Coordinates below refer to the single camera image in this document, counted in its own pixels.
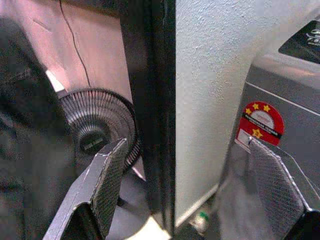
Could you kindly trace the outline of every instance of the fan grille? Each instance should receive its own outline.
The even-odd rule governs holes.
[[[75,145],[76,171],[80,175],[106,144],[126,138],[128,152],[124,171],[140,156],[133,105],[119,94],[103,88],[86,88],[60,99]]]

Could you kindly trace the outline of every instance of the black cloth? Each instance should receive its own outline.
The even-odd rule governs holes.
[[[64,112],[25,34],[0,19],[0,239],[42,239],[76,179]]]

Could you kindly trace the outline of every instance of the pink wall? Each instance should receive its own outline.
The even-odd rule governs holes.
[[[92,87],[113,90],[132,101],[120,20],[62,4]],[[34,51],[70,91],[88,86],[72,34],[55,0],[2,0],[0,14],[20,23]]]

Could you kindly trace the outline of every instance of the energy rating sticker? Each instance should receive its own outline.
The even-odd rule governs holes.
[[[235,142],[248,148],[249,137],[253,136],[277,146],[284,131],[280,113],[268,103],[255,101],[243,110]]]

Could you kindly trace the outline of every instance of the white wall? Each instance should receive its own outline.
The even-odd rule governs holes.
[[[176,225],[218,183],[253,57],[311,2],[176,0]]]

